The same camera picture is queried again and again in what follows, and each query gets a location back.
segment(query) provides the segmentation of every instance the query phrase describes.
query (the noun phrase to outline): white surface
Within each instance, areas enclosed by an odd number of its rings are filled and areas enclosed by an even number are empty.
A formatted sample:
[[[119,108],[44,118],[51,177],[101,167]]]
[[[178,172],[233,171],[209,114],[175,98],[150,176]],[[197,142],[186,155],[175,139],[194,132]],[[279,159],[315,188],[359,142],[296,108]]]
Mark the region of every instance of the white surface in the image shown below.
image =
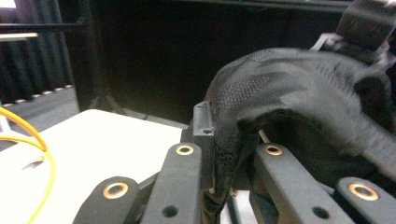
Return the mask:
[[[42,133],[57,164],[54,188],[35,223],[72,223],[92,190],[115,175],[137,183],[161,170],[181,130],[98,110],[83,112]],[[42,153],[25,144],[0,152],[0,223],[22,223],[47,184],[49,165],[24,167]]]

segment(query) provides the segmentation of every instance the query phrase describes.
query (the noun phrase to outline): floor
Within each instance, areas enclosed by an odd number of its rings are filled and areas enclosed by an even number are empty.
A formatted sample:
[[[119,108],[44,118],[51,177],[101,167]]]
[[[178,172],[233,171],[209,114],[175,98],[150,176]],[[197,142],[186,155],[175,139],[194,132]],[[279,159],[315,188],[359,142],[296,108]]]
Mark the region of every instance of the floor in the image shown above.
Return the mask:
[[[20,102],[15,105],[5,105],[5,108],[26,119],[38,131],[42,132],[78,113],[78,104],[73,88],[62,89],[54,92],[47,92],[37,96],[33,102]],[[133,118],[145,119],[178,128],[187,128],[186,124],[174,122],[172,120],[161,119],[142,113],[137,113],[125,109],[125,113]],[[25,133],[17,125],[10,123],[11,130],[18,133]],[[13,146],[14,144],[0,141],[0,151]],[[238,191],[234,197],[236,216],[239,224],[255,224],[256,218],[248,202],[248,191]],[[221,224],[234,224],[231,222],[227,206],[221,214]]]

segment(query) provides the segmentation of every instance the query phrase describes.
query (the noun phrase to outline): black plastic part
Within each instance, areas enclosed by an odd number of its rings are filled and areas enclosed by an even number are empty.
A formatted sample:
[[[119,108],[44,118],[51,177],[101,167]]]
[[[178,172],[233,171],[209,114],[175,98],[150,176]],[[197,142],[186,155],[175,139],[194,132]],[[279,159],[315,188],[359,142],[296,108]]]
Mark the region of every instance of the black plastic part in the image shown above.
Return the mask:
[[[177,149],[183,147],[192,147],[193,152],[178,154]],[[142,224],[199,223],[201,158],[201,149],[195,144],[181,143],[169,149],[148,200]]]
[[[261,195],[251,191],[249,194],[251,208],[256,216],[257,223],[276,224],[279,217],[275,206]]]
[[[213,187],[214,167],[214,125],[208,101],[201,102],[194,107],[192,124],[192,142],[202,150],[202,188]]]
[[[125,194],[119,198],[108,199],[104,190],[113,183],[125,183],[128,186]],[[138,212],[134,200],[139,192],[137,183],[127,177],[114,176],[100,183],[79,208],[74,224],[89,223],[133,223],[130,217]]]
[[[383,1],[355,0],[344,13],[336,33],[346,42],[376,50],[396,27],[396,7]]]
[[[281,149],[282,154],[269,154],[265,150],[269,146]],[[254,162],[279,212],[277,223],[353,223],[285,147],[259,145]]]
[[[228,196],[227,198],[227,208],[228,208],[228,213],[230,214],[230,220],[232,224],[238,224],[240,223],[239,221],[239,216],[238,213],[236,211],[236,207],[235,207],[235,202],[233,199],[233,196]]]
[[[134,207],[140,209],[139,212],[132,213],[132,215],[129,217],[129,220],[131,220],[132,223],[139,223],[141,221],[146,209],[146,205],[149,202],[149,196],[152,192],[152,189],[154,188],[157,176],[158,174],[155,174],[139,184],[140,190],[136,199],[134,200]]]
[[[349,189],[353,183],[373,189],[378,194],[378,199],[368,201],[356,196]],[[370,181],[356,177],[343,178],[337,184],[334,199],[356,223],[395,223],[396,221],[396,200]]]

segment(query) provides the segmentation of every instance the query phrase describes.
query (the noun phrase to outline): black pole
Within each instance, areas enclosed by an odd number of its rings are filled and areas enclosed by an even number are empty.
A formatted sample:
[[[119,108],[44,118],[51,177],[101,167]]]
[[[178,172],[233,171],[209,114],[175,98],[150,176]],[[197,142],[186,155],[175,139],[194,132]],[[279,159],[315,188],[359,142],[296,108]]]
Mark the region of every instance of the black pole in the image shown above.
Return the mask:
[[[26,32],[71,32],[85,28],[86,23],[53,23],[53,24],[15,24],[0,23],[0,34],[15,34]]]

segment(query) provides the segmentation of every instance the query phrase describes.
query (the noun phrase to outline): dark background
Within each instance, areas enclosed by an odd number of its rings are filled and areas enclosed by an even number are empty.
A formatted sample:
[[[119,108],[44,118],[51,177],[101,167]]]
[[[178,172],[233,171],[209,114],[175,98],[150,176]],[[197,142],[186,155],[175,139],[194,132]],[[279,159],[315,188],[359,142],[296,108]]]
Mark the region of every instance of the dark background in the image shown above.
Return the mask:
[[[161,1],[98,1],[108,86],[133,110],[188,122],[222,66],[267,48],[309,49],[339,13]]]
[[[81,15],[78,2],[16,0],[15,10],[0,10],[0,22],[74,23]],[[107,93],[121,107],[184,123],[222,66],[261,49],[310,49],[322,33],[333,33],[341,18],[339,12],[193,2],[91,2]],[[65,40],[62,36],[43,34],[28,42],[0,44],[4,62],[0,81],[7,84],[0,85],[3,104],[74,83],[79,108],[92,105],[98,78],[88,64],[92,52],[84,43],[86,36],[82,32],[64,33]],[[56,63],[67,62],[64,41],[70,69],[67,63]],[[391,46],[395,52],[396,45]],[[393,83],[395,73],[395,68],[389,71]]]

